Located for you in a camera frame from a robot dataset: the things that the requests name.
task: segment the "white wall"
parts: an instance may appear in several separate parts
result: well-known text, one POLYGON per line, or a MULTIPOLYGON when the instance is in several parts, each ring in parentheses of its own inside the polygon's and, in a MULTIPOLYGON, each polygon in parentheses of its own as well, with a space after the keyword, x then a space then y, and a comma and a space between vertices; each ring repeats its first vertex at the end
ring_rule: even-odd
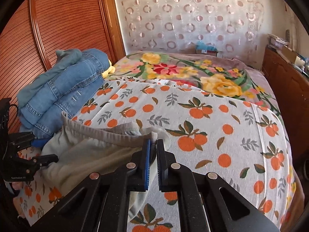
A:
POLYGON ((285 11, 284 0, 262 0, 264 4, 264 22, 259 30, 260 44, 257 47, 257 64, 262 67, 265 47, 268 44, 268 33, 285 39, 285 31, 289 29, 288 13, 285 11))
POLYGON ((296 18, 296 30, 298 40, 298 53, 309 58, 309 35, 302 23, 296 18))

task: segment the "orange print bedsheet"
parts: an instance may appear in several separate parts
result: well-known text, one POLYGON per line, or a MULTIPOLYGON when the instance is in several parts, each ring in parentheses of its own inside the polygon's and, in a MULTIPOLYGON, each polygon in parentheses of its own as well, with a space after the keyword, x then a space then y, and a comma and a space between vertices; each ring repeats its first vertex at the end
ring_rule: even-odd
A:
MULTIPOLYGON (((224 178, 278 227, 295 183, 284 130, 270 110, 169 80, 124 77, 106 81, 73 118, 94 128, 137 122, 169 133, 169 152, 192 171, 224 178)), ((21 156, 33 157, 29 148, 21 156)), ((161 193, 157 180, 128 232, 180 231, 176 193, 161 193)), ((19 201, 30 224, 62 198, 38 172, 19 201)))

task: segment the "wardrobe door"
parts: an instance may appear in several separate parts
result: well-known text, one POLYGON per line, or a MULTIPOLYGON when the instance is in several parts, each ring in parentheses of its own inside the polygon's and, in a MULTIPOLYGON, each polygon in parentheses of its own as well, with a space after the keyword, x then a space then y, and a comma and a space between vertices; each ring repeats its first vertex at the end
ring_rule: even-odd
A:
POLYGON ((115 62, 102 0, 30 0, 45 61, 53 66, 55 50, 97 48, 115 62))
MULTIPOLYGON (((0 99, 11 97, 45 71, 31 31, 28 0, 14 13, 0 35, 0 99)), ((10 109, 9 132, 18 132, 20 122, 15 119, 16 108, 10 109)))

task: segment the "gray cloth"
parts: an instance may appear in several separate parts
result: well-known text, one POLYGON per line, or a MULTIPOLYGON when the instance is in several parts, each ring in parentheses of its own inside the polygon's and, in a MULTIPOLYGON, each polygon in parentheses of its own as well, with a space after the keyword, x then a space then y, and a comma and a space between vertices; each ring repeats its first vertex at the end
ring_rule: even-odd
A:
MULTIPOLYGON (((69 120, 62 112, 62 131, 44 146, 41 155, 56 154, 57 163, 42 168, 45 180, 68 194, 92 172, 107 174, 130 162, 132 154, 140 151, 145 139, 155 142, 162 138, 166 149, 170 146, 168 134, 161 129, 139 129, 137 123, 121 124, 113 128, 94 129, 69 120)), ((149 187, 157 175, 157 162, 150 166, 149 187)), ((129 202, 129 220, 141 209, 147 192, 132 192, 129 202)))
POLYGON ((37 76, 31 84, 26 85, 17 93, 19 108, 24 107, 49 80, 81 59, 81 51, 79 49, 56 50, 56 55, 56 64, 51 69, 37 76))

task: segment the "metal screw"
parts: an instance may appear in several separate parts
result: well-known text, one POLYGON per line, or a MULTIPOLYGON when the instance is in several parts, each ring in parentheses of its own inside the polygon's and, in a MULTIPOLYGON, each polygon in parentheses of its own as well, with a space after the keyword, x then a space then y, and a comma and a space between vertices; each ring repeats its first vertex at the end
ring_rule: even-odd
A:
POLYGON ((209 178, 209 179, 212 179, 212 180, 215 180, 215 179, 218 178, 218 175, 217 175, 216 173, 214 173, 214 172, 210 172, 210 173, 208 174, 208 178, 209 178))
POLYGON ((92 180, 96 180, 97 178, 99 178, 99 174, 97 172, 93 172, 89 175, 90 179, 92 180))
POLYGON ((127 168, 129 168, 129 169, 133 169, 133 168, 135 168, 136 167, 136 164, 134 163, 134 162, 129 162, 128 164, 127 164, 127 168))
POLYGON ((173 163, 173 164, 171 165, 171 168, 173 168, 173 169, 179 169, 179 168, 180 168, 180 165, 179 165, 178 163, 173 163))

